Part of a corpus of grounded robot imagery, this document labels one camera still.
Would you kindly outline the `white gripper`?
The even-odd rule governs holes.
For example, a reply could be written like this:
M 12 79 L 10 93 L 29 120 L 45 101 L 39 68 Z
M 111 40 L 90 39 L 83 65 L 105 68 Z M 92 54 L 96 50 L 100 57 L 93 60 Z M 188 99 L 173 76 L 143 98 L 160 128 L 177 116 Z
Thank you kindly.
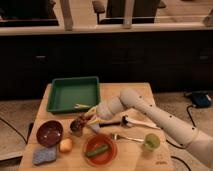
M 109 100 L 101 101 L 97 106 L 90 108 L 85 116 L 97 115 L 103 120 L 110 120 L 116 114 L 121 113 L 125 110 L 124 105 L 121 103 L 118 97 L 111 98 Z M 101 121 L 99 117 L 93 117 L 87 122 L 87 126 L 97 124 Z

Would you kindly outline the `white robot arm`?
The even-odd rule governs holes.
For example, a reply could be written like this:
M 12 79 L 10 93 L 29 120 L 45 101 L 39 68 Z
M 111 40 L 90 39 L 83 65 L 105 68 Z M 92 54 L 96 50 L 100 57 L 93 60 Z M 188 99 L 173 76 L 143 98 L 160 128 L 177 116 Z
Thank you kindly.
M 118 96 L 99 102 L 86 113 L 102 120 L 110 120 L 116 114 L 135 109 L 146 114 L 157 127 L 163 129 L 191 155 L 213 171 L 213 136 L 174 115 L 149 104 L 142 95 L 132 88 L 124 88 Z

